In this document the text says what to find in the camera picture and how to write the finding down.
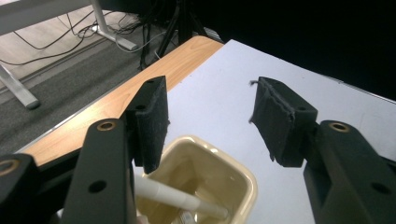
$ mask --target white table surface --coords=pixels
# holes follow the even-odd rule
[[[248,122],[257,89],[249,81],[258,77],[284,82],[318,110],[317,122],[346,122],[381,156],[396,160],[396,104],[230,41],[168,92],[165,144],[193,134],[243,163],[259,188],[248,223],[315,223],[304,168],[271,162],[256,126]]]

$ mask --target white cylindrical object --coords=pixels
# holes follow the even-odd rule
[[[228,210],[222,206],[204,202],[186,192],[139,175],[134,176],[134,192],[140,197],[155,202],[165,203],[188,211],[197,211],[219,219],[225,219],[228,216]]]

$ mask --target floor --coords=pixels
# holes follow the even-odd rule
[[[8,0],[0,1],[0,4],[3,4]],[[92,7],[89,6],[68,13],[71,24],[74,26],[73,32],[70,30],[70,22],[67,18],[67,15],[62,15],[47,21],[42,21],[38,24],[25,27],[15,32],[16,34],[23,37],[31,45],[39,49],[34,49],[33,47],[29,46],[15,33],[1,35],[0,43],[2,44],[0,45],[0,60],[8,63],[14,63],[16,65],[2,62],[0,62],[0,64],[2,64],[8,71],[10,71],[23,83],[32,78],[30,75],[33,74],[33,72],[43,69],[46,66],[62,59],[64,56],[76,52],[79,49],[86,48],[87,46],[103,39],[99,35],[93,35],[91,37],[84,38],[77,48],[69,53],[63,54],[62,56],[41,59],[32,63],[23,64],[32,60],[67,52],[76,46],[81,41],[81,38],[78,37],[76,33],[83,27],[91,25],[93,22],[95,22],[95,17],[92,11]],[[115,29],[119,29],[121,26],[124,26],[125,24],[135,20],[136,17],[133,15],[126,15],[125,13],[121,12],[112,12],[106,15],[106,23]],[[64,37],[58,41],[55,41],[65,33],[67,34],[64,35]],[[53,45],[43,48],[54,41],[55,43]],[[0,82],[0,93],[5,91],[7,91],[7,88],[3,83]]]

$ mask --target black stand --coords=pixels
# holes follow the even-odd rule
[[[178,25],[178,43],[182,44],[192,37],[192,27],[198,35],[207,36],[204,26],[198,20],[194,11],[191,8],[191,0],[177,0],[175,13],[169,23],[165,37],[157,52],[159,57],[165,54],[166,48],[171,41],[171,38]]]

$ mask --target wooden tabletop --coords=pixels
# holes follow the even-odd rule
[[[206,37],[196,36],[190,39],[23,152],[34,156],[37,165],[41,165],[82,147],[88,127],[100,119],[119,118],[143,82],[153,77],[166,76],[166,85],[170,91],[221,47],[222,44]]]

